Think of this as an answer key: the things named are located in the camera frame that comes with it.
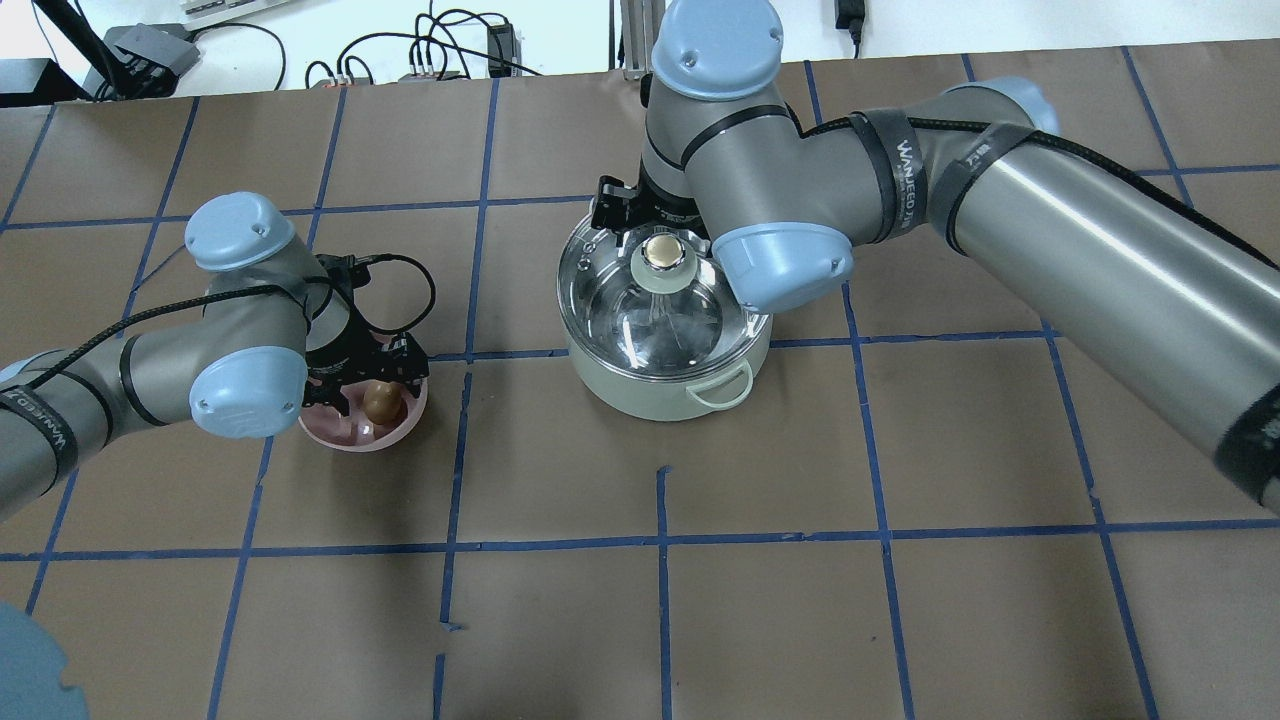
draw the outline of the pink bowl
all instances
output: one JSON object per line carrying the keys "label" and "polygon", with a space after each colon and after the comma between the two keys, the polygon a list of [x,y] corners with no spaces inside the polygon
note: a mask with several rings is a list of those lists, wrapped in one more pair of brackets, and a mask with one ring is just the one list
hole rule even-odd
{"label": "pink bowl", "polygon": [[372,452],[399,442],[422,419],[426,410],[426,380],[422,380],[421,397],[413,397],[408,388],[399,386],[404,404],[396,420],[385,425],[375,425],[364,411],[365,391],[374,382],[365,380],[342,388],[342,395],[351,402],[351,415],[347,418],[328,405],[303,407],[298,415],[302,430],[320,445],[346,452]]}

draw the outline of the pot handle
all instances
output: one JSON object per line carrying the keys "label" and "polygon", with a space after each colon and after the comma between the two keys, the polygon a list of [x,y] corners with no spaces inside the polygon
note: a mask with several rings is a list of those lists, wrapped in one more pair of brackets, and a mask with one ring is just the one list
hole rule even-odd
{"label": "pot handle", "polygon": [[[742,392],[737,393],[730,400],[726,400],[724,402],[714,402],[699,395],[700,392],[705,392],[708,389],[724,387],[728,383],[737,379],[739,375],[744,375],[746,378],[746,387],[742,388]],[[751,387],[754,384],[755,384],[755,373],[751,372],[751,364],[748,363],[746,360],[742,360],[741,363],[737,364],[736,368],[733,368],[733,372],[730,373],[728,375],[721,378],[712,378],[704,383],[691,384],[685,388],[685,392],[687,392],[689,397],[694,398],[695,402],[698,402],[704,407],[709,407],[712,410],[728,410],[730,407],[737,407],[739,405],[741,405],[742,401],[746,400],[746,396],[751,395]]]}

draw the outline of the blue object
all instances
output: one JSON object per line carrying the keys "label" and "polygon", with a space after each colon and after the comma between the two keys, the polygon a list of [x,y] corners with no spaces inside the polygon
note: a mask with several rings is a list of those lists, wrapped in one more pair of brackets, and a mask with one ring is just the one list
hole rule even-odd
{"label": "blue object", "polygon": [[840,287],[854,272],[844,233],[814,223],[760,223],[712,245],[728,286],[753,313],[782,313]]}
{"label": "blue object", "polygon": [[677,0],[662,18],[653,72],[698,100],[737,100],[782,67],[782,20],[767,0]]}
{"label": "blue object", "polygon": [[64,688],[67,655],[26,612],[0,602],[0,717],[88,720],[84,692]]}
{"label": "blue object", "polygon": [[307,361],[288,347],[237,350],[205,368],[191,384],[191,419],[228,438],[269,437],[302,411]]}
{"label": "blue object", "polygon": [[1057,110],[1055,110],[1053,105],[1044,99],[1044,94],[1041,91],[1039,86],[1024,77],[1005,76],[979,82],[966,82],[964,85],[948,87],[946,92],[951,92],[952,90],[959,90],[961,87],[986,87],[987,90],[995,90],[1014,102],[1018,102],[1018,106],[1023,109],[1023,113],[1027,113],[1027,117],[1032,119],[1032,124],[1036,129],[1044,131],[1050,135],[1059,135],[1061,132],[1061,126],[1057,122]]}
{"label": "blue object", "polygon": [[17,363],[14,363],[12,365],[8,365],[5,369],[0,370],[0,383],[6,383],[6,382],[17,378],[18,373],[20,373],[23,368],[26,368],[27,365],[29,365],[32,360],[35,360],[36,357],[40,357],[41,355],[45,355],[45,354],[44,352],[37,352],[37,354],[32,355],[31,357],[27,357],[26,360],[18,360]]}
{"label": "blue object", "polygon": [[293,240],[293,223],[256,192],[220,195],[187,223],[187,251],[211,273],[266,260]]}

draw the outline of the grid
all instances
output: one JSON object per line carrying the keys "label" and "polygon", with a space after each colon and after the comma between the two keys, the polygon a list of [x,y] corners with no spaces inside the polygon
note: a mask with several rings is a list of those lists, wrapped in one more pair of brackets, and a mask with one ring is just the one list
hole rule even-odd
{"label": "grid", "polygon": [[[1160,120],[1156,117],[1156,111],[1151,104],[1151,100],[1147,96],[1147,91],[1143,86],[1142,78],[1139,77],[1139,73],[1134,65],[1129,50],[1123,49],[1123,54],[1128,65],[1128,70],[1132,74],[1134,86],[1143,100],[1144,110],[1149,118],[1152,128],[1160,142],[1161,150],[1167,160],[1167,168],[1148,168],[1140,170],[1140,174],[1171,177],[1178,186],[1181,199],[1185,202],[1190,204],[1192,197],[1189,191],[1187,190],[1185,183],[1181,179],[1183,176],[1280,170],[1280,164],[1224,165],[1224,167],[1199,167],[1199,168],[1179,167],[1174,159],[1172,151],[1170,150],[1169,142],[1165,138],[1165,133],[1161,128]],[[969,79],[970,81],[974,79],[973,65],[968,55],[963,56],[963,63]],[[804,69],[805,69],[805,78],[808,82],[810,101],[813,104],[813,113],[814,117],[820,123],[823,119],[823,109],[818,99],[818,88],[814,81],[813,67],[806,61],[804,64]],[[655,547],[658,550],[657,584],[659,594],[659,618],[657,623],[658,625],[657,632],[660,639],[662,715],[664,719],[669,720],[671,717],[675,716],[673,703],[672,703],[672,667],[671,667],[672,662],[671,661],[671,651],[672,651],[671,600],[669,600],[671,591],[668,579],[668,550],[671,547],[689,546],[689,544],[735,544],[735,543],[806,543],[806,542],[878,543],[882,551],[884,593],[888,605],[890,621],[892,626],[893,651],[897,666],[897,676],[901,689],[902,707],[905,716],[914,719],[915,708],[911,693],[911,678],[908,666],[909,648],[906,647],[904,639],[902,616],[901,616],[901,610],[899,607],[899,591],[897,591],[895,562],[893,562],[893,541],[993,538],[993,537],[1096,536],[1098,538],[1098,542],[1103,551],[1103,556],[1106,559],[1106,566],[1110,575],[1112,591],[1115,594],[1116,607],[1120,612],[1120,619],[1124,626],[1125,638],[1128,641],[1133,669],[1137,675],[1147,716],[1151,719],[1158,717],[1160,712],[1157,707],[1157,698],[1155,697],[1155,693],[1151,688],[1151,683],[1147,675],[1147,669],[1143,661],[1142,648],[1138,641],[1138,634],[1134,629],[1134,623],[1129,611],[1129,602],[1125,594],[1124,579],[1121,578],[1120,568],[1117,565],[1115,551],[1112,548],[1112,542],[1111,542],[1112,536],[1128,534],[1128,533],[1162,533],[1162,532],[1184,532],[1184,530],[1234,530],[1234,529],[1266,529],[1266,528],[1274,529],[1274,528],[1280,528],[1280,519],[1224,519],[1224,520],[1149,521],[1149,523],[1108,521],[1103,511],[1102,502],[1093,495],[1094,489],[1093,471],[1089,464],[1084,437],[1080,430],[1079,419],[1076,418],[1075,405],[1071,397],[1071,389],[1069,387],[1066,373],[1064,372],[1062,360],[1057,347],[1057,340],[1060,338],[1060,334],[1047,322],[1042,323],[1039,331],[945,333],[945,334],[932,334],[932,336],[922,336],[922,334],[863,336],[861,333],[859,333],[858,329],[858,319],[854,310],[854,304],[851,301],[850,288],[846,284],[842,288],[842,302],[847,322],[847,331],[849,331],[847,337],[818,337],[818,338],[773,341],[772,347],[774,348],[823,347],[823,346],[850,348],[854,375],[856,380],[858,402],[859,402],[856,413],[860,415],[861,424],[864,428],[864,442],[867,446],[867,454],[870,465],[870,478],[873,486],[872,489],[876,505],[874,530],[832,530],[832,532],[814,532],[814,533],[778,532],[778,533],[731,533],[731,534],[671,534],[668,532],[667,503],[666,503],[667,475],[671,471],[671,468],[663,466],[657,469],[655,471],[654,492],[655,492],[657,525],[655,525],[655,533],[653,534],[552,539],[552,541],[460,542],[458,518],[465,492],[463,465],[465,465],[466,445],[467,445],[468,409],[471,405],[471,396],[472,396],[472,373],[470,372],[470,366],[476,363],[484,363],[489,360],[559,357],[567,355],[567,351],[563,347],[531,348],[531,350],[502,351],[502,352],[475,351],[476,306],[479,300],[481,260],[484,258],[484,250],[485,250],[484,236],[485,236],[486,211],[490,206],[500,206],[500,205],[573,204],[573,202],[585,202],[586,200],[589,200],[589,196],[556,196],[556,197],[525,197],[525,199],[489,197],[489,179],[492,172],[493,146],[494,146],[494,127],[498,115],[498,100],[500,90],[502,90],[502,81],[494,81],[492,85],[489,105],[488,105],[480,193],[476,200],[444,201],[444,202],[411,202],[411,204],[396,204],[396,205],[357,205],[357,206],[325,205],[325,193],[328,190],[329,174],[333,168],[334,154],[338,146],[339,131],[342,127],[343,110],[347,102],[347,91],[342,90],[338,95],[337,111],[333,119],[333,129],[329,138],[324,172],[321,176],[320,190],[316,196],[316,201],[312,208],[298,208],[298,209],[284,210],[287,215],[294,215],[294,217],[310,215],[311,227],[307,234],[308,247],[312,246],[315,242],[316,232],[319,229],[320,223],[324,220],[325,217],[332,214],[443,209],[443,208],[475,208],[477,210],[476,233],[474,240],[472,269],[470,278],[467,324],[466,324],[466,350],[465,352],[461,354],[442,354],[433,356],[433,360],[436,363],[462,363],[468,368],[468,370],[465,374],[463,387],[462,387],[461,415],[458,421],[457,445],[454,454],[453,483],[452,483],[452,495],[449,503],[447,541],[426,542],[426,543],[402,543],[402,544],[255,547],[253,533],[262,498],[262,487],[264,487],[262,478],[266,475],[273,450],[273,441],[268,439],[262,446],[261,462],[257,473],[257,482],[253,487],[248,516],[244,523],[243,539],[239,547],[156,548],[156,550],[143,550],[143,551],[137,551],[137,550],[59,551],[56,550],[59,532],[67,514],[68,503],[72,498],[72,495],[76,491],[77,475],[73,474],[61,491],[58,512],[54,519],[52,527],[50,528],[47,542],[44,550],[40,552],[0,553],[0,562],[38,564],[36,579],[32,584],[29,598],[27,601],[26,610],[28,614],[33,612],[33,610],[36,609],[36,605],[40,600],[45,574],[50,564],[52,562],[74,561],[74,560],[145,561],[154,559],[214,559],[214,557],[236,559],[237,568],[236,568],[234,583],[232,588],[230,602],[227,609],[224,630],[219,646],[212,693],[209,700],[207,717],[211,720],[218,716],[220,693],[227,669],[228,655],[230,652],[232,638],[236,633],[236,621],[241,600],[241,592],[244,584],[246,570],[251,560],[253,559],[342,556],[342,555],[394,555],[394,553],[442,555],[444,557],[444,575],[443,575],[443,591],[440,598],[439,620],[445,626],[451,629],[457,629],[456,626],[453,626],[453,621],[451,618],[451,603],[453,593],[454,564],[458,557],[458,553],[558,551],[558,550],[604,548],[604,547]],[[128,296],[124,302],[124,310],[122,313],[122,316],[128,315],[132,311],[140,288],[156,272],[159,272],[160,268],[168,264],[169,260],[172,260],[177,255],[175,251],[174,254],[169,255],[151,273],[146,273],[146,268],[148,266],[148,259],[154,249],[156,234],[160,227],[164,223],[180,223],[189,219],[189,215],[170,215],[166,214],[165,210],[170,192],[174,186],[174,181],[178,176],[178,170],[183,160],[187,142],[191,137],[191,131],[195,124],[198,109],[200,109],[200,99],[197,97],[192,101],[191,111],[187,118],[186,127],[183,129],[182,140],[178,145],[178,150],[173,159],[173,164],[170,167],[169,176],[165,183],[164,193],[161,195],[160,204],[156,208],[154,217],[101,219],[101,220],[10,223],[10,218],[13,217],[19,196],[22,195],[23,187],[26,186],[27,179],[29,178],[31,169],[36,163],[41,146],[45,142],[45,137],[54,119],[56,108],[50,108],[49,114],[44,120],[44,126],[40,131],[40,135],[36,140],[35,147],[32,149],[31,155],[26,163],[22,178],[17,184],[14,196],[9,201],[9,205],[4,214],[4,219],[0,220],[0,234],[3,234],[4,231],[6,229],[68,228],[68,227],[150,223],[150,232],[147,236],[146,246],[142,252],[142,258],[138,261],[134,281],[128,292]],[[1075,445],[1075,452],[1078,455],[1080,465],[1080,474],[1084,480],[1084,491],[1089,495],[1089,502],[1093,512],[1093,521],[1088,524],[1061,524],[1061,525],[893,529],[891,527],[891,519],[886,509],[884,489],[882,487],[882,480],[881,480],[879,459],[876,442],[876,424],[874,424],[873,406],[868,395],[868,387],[867,387],[868,383],[864,374],[863,348],[867,346],[881,345],[881,343],[913,343],[913,342],[929,342],[929,341],[972,342],[972,341],[1004,341],[1004,340],[1021,340],[1021,341],[1043,340],[1044,342],[1046,351],[1048,352],[1048,356],[1053,366],[1059,391],[1061,393],[1064,411],[1069,420],[1071,437]],[[448,694],[448,657],[444,653],[442,653],[435,657],[435,664],[434,664],[433,716],[435,717],[440,716],[442,706],[447,694]]]}

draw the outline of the egg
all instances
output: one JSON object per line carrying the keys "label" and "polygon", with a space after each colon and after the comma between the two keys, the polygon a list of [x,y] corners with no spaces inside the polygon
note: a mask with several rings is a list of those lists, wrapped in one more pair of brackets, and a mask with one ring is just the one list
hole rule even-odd
{"label": "egg", "polygon": [[370,423],[385,425],[399,415],[403,405],[404,398],[401,396],[401,386],[398,383],[374,382],[365,391],[361,409]]}

